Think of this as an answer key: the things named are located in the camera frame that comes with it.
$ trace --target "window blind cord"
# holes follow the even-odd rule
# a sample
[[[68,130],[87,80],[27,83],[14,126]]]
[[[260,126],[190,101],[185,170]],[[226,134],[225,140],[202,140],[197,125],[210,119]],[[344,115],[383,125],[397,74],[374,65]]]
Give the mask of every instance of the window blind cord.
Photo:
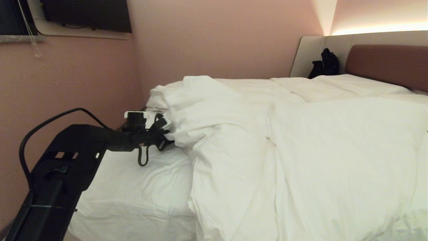
[[[27,18],[25,17],[25,13],[22,10],[21,0],[18,0],[19,9],[21,10],[22,17],[24,18],[25,27],[27,28],[27,32],[30,35],[31,45],[33,46],[34,56],[36,58],[40,58],[42,53],[40,52],[39,47],[37,46],[36,39],[34,38],[33,33],[31,32],[30,26],[28,25]]]

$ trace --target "wall-mounted tv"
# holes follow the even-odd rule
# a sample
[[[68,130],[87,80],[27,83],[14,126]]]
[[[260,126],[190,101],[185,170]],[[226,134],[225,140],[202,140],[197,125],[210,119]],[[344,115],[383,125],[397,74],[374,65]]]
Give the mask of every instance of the wall-mounted tv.
[[[40,0],[46,20],[132,33],[126,0]]]

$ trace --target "bed frame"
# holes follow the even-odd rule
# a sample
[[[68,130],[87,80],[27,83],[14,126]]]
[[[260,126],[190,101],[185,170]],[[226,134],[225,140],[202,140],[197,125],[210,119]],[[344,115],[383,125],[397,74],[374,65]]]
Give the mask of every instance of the bed frame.
[[[354,45],[345,72],[428,92],[428,46]]]

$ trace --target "bed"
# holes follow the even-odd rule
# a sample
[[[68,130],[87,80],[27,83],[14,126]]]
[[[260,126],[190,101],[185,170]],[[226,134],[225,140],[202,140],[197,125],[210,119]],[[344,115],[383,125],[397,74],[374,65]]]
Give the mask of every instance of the bed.
[[[82,241],[426,240],[428,48],[356,45],[346,75],[189,76],[147,104],[175,146],[107,152]]]

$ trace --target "black backpack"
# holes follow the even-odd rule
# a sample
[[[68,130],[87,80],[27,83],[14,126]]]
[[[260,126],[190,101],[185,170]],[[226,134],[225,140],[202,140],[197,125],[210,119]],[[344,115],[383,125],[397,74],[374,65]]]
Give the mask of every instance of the black backpack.
[[[338,75],[339,59],[337,56],[325,48],[321,54],[322,61],[313,61],[314,67],[308,78],[315,78],[320,75]]]

